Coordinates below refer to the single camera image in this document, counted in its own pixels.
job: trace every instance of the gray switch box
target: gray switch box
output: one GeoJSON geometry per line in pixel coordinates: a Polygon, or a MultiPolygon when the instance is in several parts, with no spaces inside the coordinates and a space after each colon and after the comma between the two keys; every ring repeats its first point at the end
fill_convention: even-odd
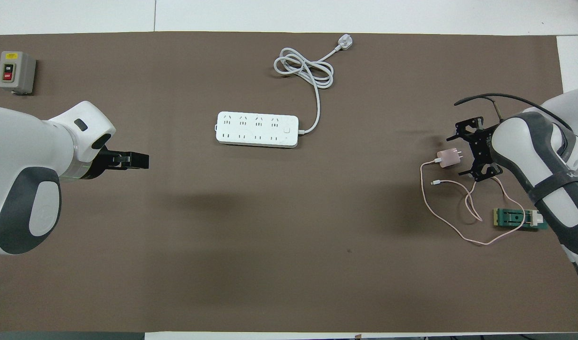
{"type": "Polygon", "coordinates": [[[0,87],[15,94],[33,92],[36,61],[25,52],[4,51],[0,59],[0,87]]]}

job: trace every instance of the power outlet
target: power outlet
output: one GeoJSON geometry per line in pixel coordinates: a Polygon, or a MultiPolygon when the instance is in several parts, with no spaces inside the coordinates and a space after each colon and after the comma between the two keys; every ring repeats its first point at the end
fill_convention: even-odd
{"type": "Polygon", "coordinates": [[[298,125],[296,116],[224,110],[218,113],[215,137],[222,144],[295,148],[298,125]]]}

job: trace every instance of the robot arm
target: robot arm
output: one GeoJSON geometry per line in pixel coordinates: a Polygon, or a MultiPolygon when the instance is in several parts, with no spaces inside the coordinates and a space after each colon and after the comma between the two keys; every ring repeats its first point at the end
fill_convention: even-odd
{"type": "Polygon", "coordinates": [[[531,108],[483,129],[482,119],[474,118],[457,123],[458,132],[449,140],[463,137],[470,143],[475,161],[464,173],[477,181],[500,174],[500,166],[516,176],[578,271],[578,136],[566,123],[578,131],[578,90],[551,99],[542,108],[559,112],[561,119],[531,108]],[[476,128],[474,133],[460,131],[468,124],[476,128]],[[489,168],[482,173],[485,164],[489,168]]]}
{"type": "Polygon", "coordinates": [[[511,171],[578,265],[578,137],[538,112],[499,124],[494,161],[511,171]]]}
{"type": "Polygon", "coordinates": [[[104,147],[115,132],[89,102],[50,120],[0,108],[0,254],[27,252],[50,234],[60,216],[60,181],[148,168],[147,155],[104,147]]]}

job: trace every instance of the power plug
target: power plug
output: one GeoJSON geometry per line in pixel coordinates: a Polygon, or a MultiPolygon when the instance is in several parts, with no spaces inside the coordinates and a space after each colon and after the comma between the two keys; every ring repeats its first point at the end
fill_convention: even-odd
{"type": "Polygon", "coordinates": [[[438,151],[436,153],[437,158],[434,159],[434,162],[440,163],[440,167],[442,168],[459,164],[461,163],[461,158],[463,157],[462,155],[460,155],[460,153],[461,151],[458,151],[457,148],[438,151]]]}
{"type": "Polygon", "coordinates": [[[337,45],[339,45],[339,47],[341,47],[342,50],[347,50],[352,46],[353,43],[354,39],[352,39],[352,37],[349,34],[344,34],[337,41],[337,45]]]}

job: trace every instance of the white cable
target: white cable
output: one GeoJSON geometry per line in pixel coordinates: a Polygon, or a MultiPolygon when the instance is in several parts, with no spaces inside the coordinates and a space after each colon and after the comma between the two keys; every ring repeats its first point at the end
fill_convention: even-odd
{"type": "MultiPolygon", "coordinates": [[[[494,239],[491,239],[491,240],[488,241],[488,242],[476,241],[475,239],[469,239],[469,238],[463,236],[463,234],[459,231],[459,229],[457,229],[455,226],[453,226],[453,224],[451,224],[450,222],[448,222],[448,221],[445,220],[444,218],[440,217],[437,213],[434,213],[434,210],[432,210],[432,208],[430,207],[429,203],[427,202],[427,198],[425,197],[425,190],[424,190],[424,188],[423,188],[423,166],[428,165],[428,164],[433,164],[433,163],[435,163],[435,162],[434,162],[434,161],[428,161],[428,162],[425,162],[425,163],[421,164],[421,166],[419,166],[419,180],[420,180],[420,182],[421,182],[421,194],[423,195],[423,202],[425,203],[425,206],[426,206],[427,209],[430,211],[430,213],[432,213],[432,215],[436,216],[436,217],[437,217],[438,219],[440,219],[442,222],[445,222],[449,227],[453,228],[453,230],[454,230],[455,232],[457,232],[457,234],[459,234],[459,236],[460,236],[462,239],[464,239],[465,241],[470,241],[470,242],[475,243],[475,244],[477,244],[477,245],[487,246],[487,245],[490,245],[492,242],[496,241],[497,239],[500,239],[500,238],[502,238],[502,237],[504,237],[504,236],[506,236],[506,235],[508,235],[508,234],[511,234],[512,232],[514,232],[514,231],[519,230],[520,228],[522,228],[522,226],[524,225],[524,220],[525,220],[525,218],[522,218],[522,222],[520,222],[520,225],[518,225],[517,228],[512,229],[512,230],[509,230],[508,232],[505,232],[505,233],[503,233],[503,234],[495,237],[494,239]]],[[[498,178],[496,178],[496,177],[492,177],[492,179],[494,179],[494,181],[496,181],[496,182],[498,183],[498,185],[501,187],[501,191],[503,192],[503,195],[505,196],[505,198],[507,198],[507,199],[510,200],[511,202],[516,203],[516,204],[518,205],[518,207],[520,207],[520,209],[522,210],[522,214],[525,215],[526,212],[524,211],[524,207],[523,207],[520,203],[516,202],[516,201],[513,200],[511,197],[509,197],[509,195],[507,195],[507,192],[505,192],[505,187],[503,187],[503,183],[501,183],[501,181],[500,181],[498,178]]],[[[473,192],[473,189],[474,189],[475,187],[476,187],[475,185],[472,186],[472,190],[471,190],[471,191],[468,191],[468,190],[466,189],[466,191],[468,191],[468,196],[471,196],[471,193],[473,192]]]]}
{"type": "Polygon", "coordinates": [[[281,53],[279,54],[279,57],[274,61],[274,70],[280,75],[297,75],[314,87],[314,94],[316,96],[316,120],[310,129],[298,130],[298,134],[304,135],[310,133],[316,125],[318,125],[319,119],[321,118],[321,98],[319,96],[319,88],[329,88],[333,84],[333,66],[328,62],[325,62],[325,60],[335,52],[339,50],[347,50],[350,46],[352,46],[352,37],[348,34],[344,34],[337,41],[336,48],[317,61],[308,60],[306,57],[302,56],[300,52],[290,47],[283,48],[280,51],[281,53]],[[284,70],[279,69],[279,63],[284,67],[284,70]],[[313,75],[311,68],[320,71],[325,76],[317,77],[313,75]]]}

